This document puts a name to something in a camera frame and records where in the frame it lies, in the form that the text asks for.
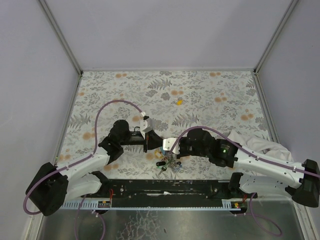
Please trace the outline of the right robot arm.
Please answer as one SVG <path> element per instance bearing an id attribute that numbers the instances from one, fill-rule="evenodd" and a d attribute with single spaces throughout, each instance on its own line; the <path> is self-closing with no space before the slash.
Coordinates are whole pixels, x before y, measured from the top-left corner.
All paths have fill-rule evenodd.
<path id="1" fill-rule="evenodd" d="M 319 206 L 320 168 L 316 161 L 282 161 L 242 146 L 220 132 L 217 132 L 220 137 L 214 138 L 211 132 L 213 129 L 206 126 L 190 127 L 172 142 L 169 151 L 178 158 L 205 157 L 222 168 L 240 168 L 262 174 L 284 185 L 284 192 L 294 202 L 310 208 Z"/>

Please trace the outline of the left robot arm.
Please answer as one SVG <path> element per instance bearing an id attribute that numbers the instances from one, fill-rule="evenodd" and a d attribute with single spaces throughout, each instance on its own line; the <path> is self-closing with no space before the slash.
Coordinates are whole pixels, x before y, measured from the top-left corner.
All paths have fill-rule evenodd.
<path id="1" fill-rule="evenodd" d="M 124 146 L 142 146 L 147 152 L 162 145 L 163 138 L 153 130 L 148 119 L 140 122 L 137 131 L 131 131 L 126 120 L 117 120 L 90 155 L 58 165 L 43 164 L 27 187 L 24 201 L 30 200 L 38 208 L 38 214 L 50 216 L 65 201 L 97 193 L 102 180 L 96 173 L 116 161 L 124 153 Z"/>

